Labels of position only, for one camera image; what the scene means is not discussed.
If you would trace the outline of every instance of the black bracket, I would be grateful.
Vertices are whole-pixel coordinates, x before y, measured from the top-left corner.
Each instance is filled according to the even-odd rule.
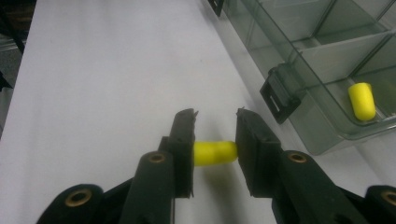
[[[271,69],[268,72],[269,77],[265,80],[260,93],[265,103],[271,110],[276,122],[281,124],[294,112],[301,104],[301,100],[288,92],[284,86],[284,80],[280,72],[285,65]]]
[[[224,4],[224,0],[207,0],[212,6],[213,11],[215,11],[216,15],[219,17],[221,14],[222,6]]]

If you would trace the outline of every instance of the yellow foam earplug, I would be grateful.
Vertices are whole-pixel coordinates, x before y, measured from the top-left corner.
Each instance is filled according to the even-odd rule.
[[[195,142],[194,165],[205,166],[235,161],[238,157],[234,142]]]
[[[370,120],[375,117],[375,104],[372,87],[368,83],[357,83],[348,89],[353,112],[359,120]]]

